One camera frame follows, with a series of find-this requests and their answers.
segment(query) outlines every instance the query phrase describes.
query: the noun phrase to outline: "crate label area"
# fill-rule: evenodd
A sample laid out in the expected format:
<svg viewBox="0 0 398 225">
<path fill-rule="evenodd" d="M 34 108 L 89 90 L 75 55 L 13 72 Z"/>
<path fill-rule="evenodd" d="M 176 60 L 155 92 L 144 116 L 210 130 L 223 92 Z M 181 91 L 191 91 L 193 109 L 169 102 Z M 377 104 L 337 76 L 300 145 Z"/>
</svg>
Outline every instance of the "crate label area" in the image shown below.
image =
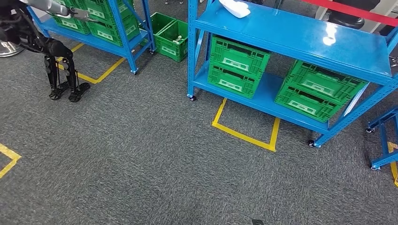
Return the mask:
<svg viewBox="0 0 398 225">
<path fill-rule="evenodd" d="M 132 25 L 130 28 L 128 28 L 128 29 L 126 30 L 126 34 L 127 34 L 127 35 L 131 34 L 135 29 L 136 29 L 136 26 L 135 26 L 135 25 Z"/>
<path fill-rule="evenodd" d="M 98 12 L 98 11 L 92 9 L 92 8 L 87 8 L 87 11 L 88 11 L 90 14 L 93 14 L 93 15 L 95 15 L 95 16 L 98 16 L 98 17 L 101 17 L 101 18 L 105 19 L 105 15 L 104 15 L 102 12 Z"/>
<path fill-rule="evenodd" d="M 302 83 L 304 86 L 309 87 L 311 89 L 317 90 L 319 92 L 322 92 L 325 95 L 330 95 L 333 96 L 333 90 L 324 86 L 321 86 L 319 84 L 315 84 L 314 82 L 310 81 L 310 80 L 305 80 Z"/>
<path fill-rule="evenodd" d="M 294 101 L 294 100 L 291 100 L 291 101 L 289 102 L 289 105 L 291 105 L 291 106 L 293 106 L 293 107 L 295 107 L 295 108 L 298 108 L 298 109 L 300 109 L 300 110 L 306 111 L 307 113 L 310 113 L 310 114 L 312 114 L 312 115 L 315 115 L 315 112 L 316 112 L 315 109 L 310 108 L 310 107 L 307 107 L 307 106 L 305 106 L 305 105 L 303 105 L 303 104 L 300 104 L 300 103 L 298 103 L 298 102 L 296 102 L 296 101 Z"/>
<path fill-rule="evenodd" d="M 162 46 L 162 50 L 164 50 L 164 51 L 166 51 L 166 52 L 168 52 L 170 54 L 177 55 L 177 53 L 175 51 L 173 51 L 173 50 L 171 50 L 169 48 L 166 48 L 164 46 Z"/>
<path fill-rule="evenodd" d="M 233 83 L 227 82 L 223 79 L 220 79 L 220 82 L 218 82 L 221 85 L 224 85 L 226 87 L 232 88 L 234 90 L 242 92 L 242 86 L 234 85 Z"/>
<path fill-rule="evenodd" d="M 249 71 L 249 65 L 243 64 L 243 63 L 240 63 L 240 62 L 237 62 L 237 61 L 234 61 L 234 60 L 230 60 L 228 58 L 224 58 L 222 63 L 230 65 L 230 66 L 233 66 L 233 67 L 236 67 L 238 69 Z"/>
<path fill-rule="evenodd" d="M 101 37 L 104 37 L 104 38 L 107 38 L 107 39 L 109 39 L 109 40 L 112 40 L 112 41 L 113 41 L 113 37 L 112 37 L 112 35 L 106 34 L 106 33 L 104 33 L 104 32 L 101 32 L 101 31 L 98 31 L 98 32 L 97 32 L 97 34 L 98 34 L 98 35 L 100 35 Z"/>
<path fill-rule="evenodd" d="M 119 12 L 122 13 L 122 12 L 124 12 L 126 9 L 127 9 L 127 6 L 121 5 L 121 6 L 119 7 Z"/>
<path fill-rule="evenodd" d="M 65 26 L 68 26 L 68 27 L 77 29 L 77 25 L 74 24 L 74 23 L 71 23 L 71 22 L 67 22 L 67 21 L 65 21 L 65 20 L 62 20 L 62 24 L 65 25 Z"/>
</svg>

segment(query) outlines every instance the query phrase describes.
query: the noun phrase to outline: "metal shelf frame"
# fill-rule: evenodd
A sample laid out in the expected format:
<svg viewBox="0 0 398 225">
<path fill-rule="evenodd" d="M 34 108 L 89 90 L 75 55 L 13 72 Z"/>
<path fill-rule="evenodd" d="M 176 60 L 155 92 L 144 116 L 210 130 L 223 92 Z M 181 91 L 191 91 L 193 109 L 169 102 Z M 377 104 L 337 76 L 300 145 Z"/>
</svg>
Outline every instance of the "metal shelf frame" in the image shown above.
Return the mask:
<svg viewBox="0 0 398 225">
<path fill-rule="evenodd" d="M 72 30 L 68 30 L 62 27 L 57 26 L 54 19 L 52 17 L 48 18 L 45 21 L 41 21 L 39 17 L 35 14 L 32 8 L 28 7 L 29 12 L 31 13 L 34 22 L 41 29 L 43 34 L 46 37 L 50 37 L 49 31 L 56 33 L 61 36 L 65 36 L 67 38 L 79 41 L 86 45 L 90 45 L 94 48 L 101 49 L 103 51 L 125 57 L 130 64 L 131 72 L 135 74 L 138 71 L 138 67 L 135 63 L 135 60 L 146 50 L 149 49 L 151 52 L 156 50 L 155 41 L 153 37 L 152 23 L 151 23 L 151 15 L 149 12 L 148 0 L 142 0 L 143 11 L 145 15 L 145 22 L 137 15 L 133 7 L 127 2 L 127 0 L 122 0 L 123 3 L 127 6 L 127 8 L 133 13 L 133 15 L 138 19 L 138 21 L 144 26 L 145 30 L 141 30 L 140 34 L 134 37 L 132 40 L 127 39 L 126 30 L 122 23 L 122 16 L 120 15 L 119 8 L 117 6 L 116 0 L 108 0 L 109 6 L 112 9 L 113 16 L 116 21 L 117 29 L 122 39 L 122 47 L 104 41 L 100 38 L 94 37 L 92 34 L 84 35 L 78 32 L 74 32 Z M 148 43 L 143 46 L 138 52 L 135 54 L 132 53 L 132 50 L 143 40 L 148 39 Z"/>
<path fill-rule="evenodd" d="M 226 97 L 264 113 L 276 116 L 321 135 L 313 146 L 321 147 L 330 138 L 398 88 L 398 74 L 390 71 L 389 54 L 398 43 L 398 29 L 385 37 L 333 23 L 247 3 L 251 13 L 234 17 L 219 3 L 209 0 L 198 16 L 197 0 L 188 5 L 188 91 L 194 99 L 195 88 Z M 379 87 L 357 103 L 364 87 L 348 104 L 333 125 L 321 123 L 274 102 L 282 78 L 263 75 L 253 99 L 241 97 L 207 82 L 211 35 L 221 35 L 256 47 L 303 60 L 327 69 L 377 83 Z M 196 73 L 199 52 L 206 42 L 205 62 Z"/>
<path fill-rule="evenodd" d="M 372 170 L 380 170 L 383 165 L 398 161 L 398 150 L 393 148 L 393 151 L 390 152 L 387 142 L 386 123 L 390 120 L 394 121 L 395 143 L 398 143 L 398 106 L 393 107 L 383 115 L 369 122 L 367 126 L 366 131 L 368 133 L 374 132 L 376 128 L 379 129 L 382 142 L 383 154 L 381 157 L 372 160 Z"/>
</svg>

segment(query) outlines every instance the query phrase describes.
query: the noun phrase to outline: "green plastic crate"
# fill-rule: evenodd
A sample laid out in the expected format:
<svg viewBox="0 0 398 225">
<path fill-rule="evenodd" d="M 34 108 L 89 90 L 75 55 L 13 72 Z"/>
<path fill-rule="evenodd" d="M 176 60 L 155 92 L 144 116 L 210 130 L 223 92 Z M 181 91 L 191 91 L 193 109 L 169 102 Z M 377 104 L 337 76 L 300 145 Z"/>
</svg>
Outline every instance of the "green plastic crate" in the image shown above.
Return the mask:
<svg viewBox="0 0 398 225">
<path fill-rule="evenodd" d="M 213 35 L 210 63 L 258 79 L 264 73 L 271 53 L 255 46 Z"/>
<path fill-rule="evenodd" d="M 161 31 L 155 39 L 156 48 L 162 55 L 181 62 L 188 54 L 188 24 L 176 20 Z"/>
<path fill-rule="evenodd" d="M 134 1 L 128 0 L 128 3 L 134 8 Z M 115 18 L 109 6 L 108 0 L 84 0 L 85 9 L 90 13 L 90 18 L 107 24 L 115 24 Z M 127 8 L 122 0 L 117 0 L 122 20 L 133 13 Z"/>
<path fill-rule="evenodd" d="M 279 90 L 275 102 L 320 122 L 326 122 L 343 107 L 289 86 Z"/>
<path fill-rule="evenodd" d="M 291 86 L 338 105 L 346 103 L 367 82 L 297 60 L 283 85 Z"/>
<path fill-rule="evenodd" d="M 210 65 L 207 82 L 246 98 L 253 98 L 260 80 Z"/>
<path fill-rule="evenodd" d="M 69 30 L 73 30 L 79 32 L 81 34 L 89 34 L 90 29 L 88 28 L 87 24 L 83 21 L 74 19 L 74 18 L 63 18 L 59 16 L 53 15 L 53 18 L 58 26 L 64 27 Z"/>
<path fill-rule="evenodd" d="M 171 25 L 176 19 L 173 17 L 170 17 L 168 15 L 163 15 L 161 13 L 155 12 L 154 14 L 151 15 L 151 22 L 152 22 L 152 30 L 153 30 L 153 36 L 155 40 L 159 39 L 157 36 L 160 32 L 162 32 L 165 28 L 167 28 L 169 25 Z M 144 30 L 144 26 L 142 24 L 139 24 L 139 28 Z M 148 43 L 147 39 L 144 39 L 140 45 L 144 46 L 146 43 Z"/>
<path fill-rule="evenodd" d="M 131 40 L 139 34 L 138 22 L 134 16 L 124 18 L 123 25 L 126 30 L 127 40 Z M 123 45 L 116 25 L 109 25 L 103 22 L 90 22 L 88 23 L 88 27 L 92 35 L 118 46 Z"/>
</svg>

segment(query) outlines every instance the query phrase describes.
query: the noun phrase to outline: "yellow tape marking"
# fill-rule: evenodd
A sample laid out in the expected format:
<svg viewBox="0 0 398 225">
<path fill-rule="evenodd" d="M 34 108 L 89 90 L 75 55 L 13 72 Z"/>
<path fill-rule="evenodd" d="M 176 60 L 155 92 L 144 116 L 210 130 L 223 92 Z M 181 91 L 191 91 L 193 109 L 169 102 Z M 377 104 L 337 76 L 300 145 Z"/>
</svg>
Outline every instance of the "yellow tape marking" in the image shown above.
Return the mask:
<svg viewBox="0 0 398 225">
<path fill-rule="evenodd" d="M 81 48 L 83 45 L 84 44 L 80 43 L 76 47 L 72 48 L 71 51 L 74 53 L 76 50 Z M 62 60 L 62 57 L 59 57 L 57 59 L 58 62 L 61 60 Z M 112 71 L 114 71 L 114 69 L 116 69 L 116 67 L 119 66 L 124 60 L 125 60 L 125 58 L 120 58 L 113 66 L 111 66 L 111 68 L 109 68 L 107 71 L 105 71 L 98 79 L 91 78 L 91 77 L 81 74 L 79 72 L 77 73 L 77 76 L 82 78 L 83 80 L 90 82 L 90 83 L 99 83 L 103 79 L 105 79 L 105 77 L 107 77 Z M 60 64 L 58 64 L 58 68 L 64 69 L 63 65 L 60 65 Z"/>
<path fill-rule="evenodd" d="M 393 144 L 391 142 L 387 142 L 388 144 L 388 152 L 392 153 L 394 149 L 398 149 L 398 145 Z M 394 177 L 394 184 L 398 187 L 398 170 L 397 170 L 397 162 L 390 163 L 391 166 L 391 173 Z"/>
<path fill-rule="evenodd" d="M 224 125 L 219 124 L 218 120 L 220 119 L 220 116 L 221 116 L 222 110 L 224 109 L 225 103 L 227 103 L 227 99 L 226 98 L 224 98 L 222 100 L 220 108 L 218 108 L 217 114 L 215 115 L 214 121 L 212 122 L 212 126 L 213 127 L 218 128 L 218 129 L 220 129 L 220 130 L 222 130 L 222 131 L 224 131 L 224 132 L 226 132 L 226 133 L 228 133 L 230 135 L 233 135 L 233 136 L 235 136 L 237 138 L 240 138 L 240 139 L 245 140 L 247 142 L 250 142 L 252 144 L 258 145 L 258 146 L 260 146 L 262 148 L 268 149 L 268 150 L 273 151 L 273 152 L 276 151 L 275 146 L 276 146 L 276 138 L 278 136 L 279 124 L 280 124 L 280 121 L 281 121 L 280 118 L 276 118 L 275 117 L 275 122 L 274 122 L 274 125 L 272 127 L 272 132 L 271 132 L 271 140 L 270 140 L 270 143 L 267 144 L 265 142 L 259 141 L 257 139 L 254 139 L 252 137 L 249 137 L 247 135 L 239 133 L 239 132 L 237 132 L 235 130 L 232 130 L 231 128 L 228 128 L 228 127 L 226 127 Z"/>
<path fill-rule="evenodd" d="M 11 159 L 11 162 L 0 171 L 0 178 L 2 178 L 13 166 L 15 166 L 16 162 L 21 158 L 21 156 L 2 144 L 0 144 L 0 152 Z"/>
</svg>

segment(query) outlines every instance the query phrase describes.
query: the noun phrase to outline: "shelf caster wheel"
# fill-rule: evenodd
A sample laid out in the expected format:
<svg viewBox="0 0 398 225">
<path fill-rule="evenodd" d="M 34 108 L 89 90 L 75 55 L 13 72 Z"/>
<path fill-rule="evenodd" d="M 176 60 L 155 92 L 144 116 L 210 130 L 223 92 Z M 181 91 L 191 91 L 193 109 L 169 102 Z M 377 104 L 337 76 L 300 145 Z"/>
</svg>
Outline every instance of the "shelf caster wheel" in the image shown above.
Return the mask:
<svg viewBox="0 0 398 225">
<path fill-rule="evenodd" d="M 372 128 L 372 129 L 366 128 L 366 133 L 374 133 L 374 132 L 375 132 L 374 128 Z"/>
<path fill-rule="evenodd" d="M 315 147 L 315 145 L 314 145 L 315 142 L 314 142 L 313 140 L 308 140 L 307 143 L 308 143 L 308 146 L 310 146 L 311 148 L 312 148 L 312 147 Z"/>
</svg>

